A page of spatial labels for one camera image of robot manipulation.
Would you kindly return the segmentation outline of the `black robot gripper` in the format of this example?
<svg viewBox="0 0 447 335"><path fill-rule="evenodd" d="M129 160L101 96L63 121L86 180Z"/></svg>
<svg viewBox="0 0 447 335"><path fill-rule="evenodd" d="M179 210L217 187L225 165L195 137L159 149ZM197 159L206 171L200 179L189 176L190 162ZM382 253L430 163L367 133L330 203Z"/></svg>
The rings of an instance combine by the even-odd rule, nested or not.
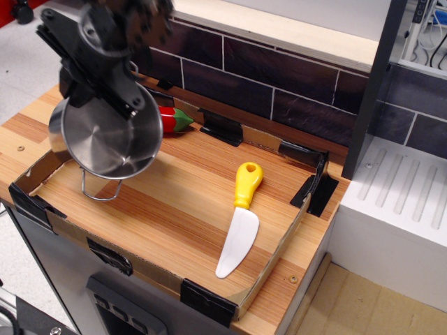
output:
<svg viewBox="0 0 447 335"><path fill-rule="evenodd" d="M131 75L131 52L112 11L85 5L78 21L53 9L41 13L37 34L61 57L59 90L76 108L103 98L124 119L145 106Z"/></svg>

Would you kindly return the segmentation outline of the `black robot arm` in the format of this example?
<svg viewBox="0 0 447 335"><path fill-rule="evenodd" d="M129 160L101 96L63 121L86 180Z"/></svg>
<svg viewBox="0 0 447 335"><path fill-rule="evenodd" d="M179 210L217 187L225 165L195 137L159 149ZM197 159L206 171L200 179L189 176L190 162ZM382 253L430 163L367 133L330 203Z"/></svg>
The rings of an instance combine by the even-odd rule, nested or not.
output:
<svg viewBox="0 0 447 335"><path fill-rule="evenodd" d="M146 106L131 58L166 41L171 1L88 1L80 18L45 9L37 34L61 57L59 90L74 107L104 99L123 117Z"/></svg>

